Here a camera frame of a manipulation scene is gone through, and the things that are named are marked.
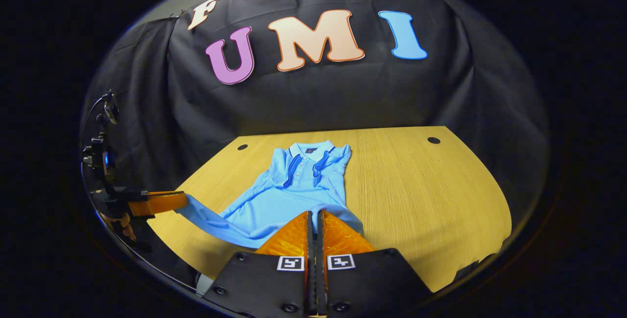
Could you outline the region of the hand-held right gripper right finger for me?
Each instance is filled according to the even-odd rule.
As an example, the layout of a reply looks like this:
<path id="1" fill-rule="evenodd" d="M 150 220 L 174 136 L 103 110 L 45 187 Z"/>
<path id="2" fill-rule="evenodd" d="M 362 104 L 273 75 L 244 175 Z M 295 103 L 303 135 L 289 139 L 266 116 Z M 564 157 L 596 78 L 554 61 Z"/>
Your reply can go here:
<path id="1" fill-rule="evenodd" d="M 327 211 L 318 213 L 316 312 L 328 318 L 401 318 L 432 291 L 396 248 L 375 249 Z"/>

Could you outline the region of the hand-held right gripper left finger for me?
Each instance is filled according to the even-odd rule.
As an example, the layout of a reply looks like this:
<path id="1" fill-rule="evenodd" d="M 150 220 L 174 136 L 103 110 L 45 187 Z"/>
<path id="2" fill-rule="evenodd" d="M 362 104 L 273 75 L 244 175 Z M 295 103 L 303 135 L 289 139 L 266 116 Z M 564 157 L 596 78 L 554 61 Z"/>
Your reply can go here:
<path id="1" fill-rule="evenodd" d="M 254 252 L 236 252 L 204 298 L 247 318 L 316 313 L 313 215 L 305 211 Z"/>

